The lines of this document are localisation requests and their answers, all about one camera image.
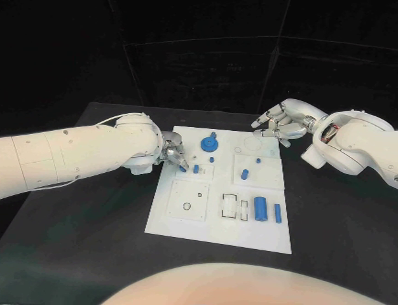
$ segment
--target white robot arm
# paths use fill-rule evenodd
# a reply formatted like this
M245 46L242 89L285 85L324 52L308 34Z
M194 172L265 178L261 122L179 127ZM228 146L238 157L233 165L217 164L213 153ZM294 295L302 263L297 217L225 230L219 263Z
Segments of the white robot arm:
M164 160L187 168L180 135L161 132L144 114L118 117L114 127L101 125L108 119L93 126L0 138L0 199L121 166L135 175L150 173Z
M363 111L336 112L330 116L305 102L284 100L253 121L268 121L256 137L275 137L288 147L288 139L308 132L313 144L301 158L314 168L328 163L340 172L357 175L369 166L385 182L398 189L398 131L390 124Z

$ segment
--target white cable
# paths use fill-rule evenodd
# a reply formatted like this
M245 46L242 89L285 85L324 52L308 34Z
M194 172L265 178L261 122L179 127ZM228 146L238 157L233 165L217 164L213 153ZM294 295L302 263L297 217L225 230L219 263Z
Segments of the white cable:
M128 115L128 113L124 113L124 114L119 114L117 116L112 116L111 118L105 119L104 121L101 121L99 123L95 124L96 125L101 125L102 123L105 123L106 121L109 121L111 119L115 119L115 118L121 118L122 116Z
M66 184L62 184L59 186L49 186L49 187L40 187L37 189L29 189L27 191L43 191L44 189L56 189L57 187L63 187L68 186L70 183L73 183L78 179L72 180L70 182L68 182Z

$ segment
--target table surface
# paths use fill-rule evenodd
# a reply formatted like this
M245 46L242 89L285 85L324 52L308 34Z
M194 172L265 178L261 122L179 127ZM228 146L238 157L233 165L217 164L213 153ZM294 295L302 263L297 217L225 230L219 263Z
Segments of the table surface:
M249 114L91 103L78 126L144 112L174 125L251 131ZM326 280L398 304L398 190L372 169L349 176L300 159L311 138L281 147L292 254L144 233L161 166L124 168L33 192L0 240L0 303L98 304L124 286L180 266L232 262Z

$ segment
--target blue object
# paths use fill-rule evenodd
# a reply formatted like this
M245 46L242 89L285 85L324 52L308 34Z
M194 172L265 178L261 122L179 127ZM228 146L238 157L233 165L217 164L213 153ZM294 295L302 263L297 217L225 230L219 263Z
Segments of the blue object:
M268 220L268 212L265 209L265 198L255 197L253 198L253 210L255 210L255 220L266 221Z
M275 208L275 222L279 224L281 223L281 211L279 211L279 204L274 205Z
M246 180L246 178L248 178L248 172L249 172L248 170L243 170L243 171L242 171L242 180Z
M212 153L217 149L219 143L215 139L215 132L210 133L210 136L203 138L200 141L200 148L207 153Z

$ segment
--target white board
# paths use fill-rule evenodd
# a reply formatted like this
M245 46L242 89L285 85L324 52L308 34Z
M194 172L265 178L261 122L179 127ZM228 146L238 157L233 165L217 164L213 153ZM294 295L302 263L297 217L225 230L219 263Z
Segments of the white board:
M291 254L278 141L229 130L176 126L173 131L183 137L190 168L183 173L177 165L163 165L145 233ZM217 150L204 152L200 141L210 132ZM265 222L255 221L255 197L266 201ZM279 224L274 204L281 206Z

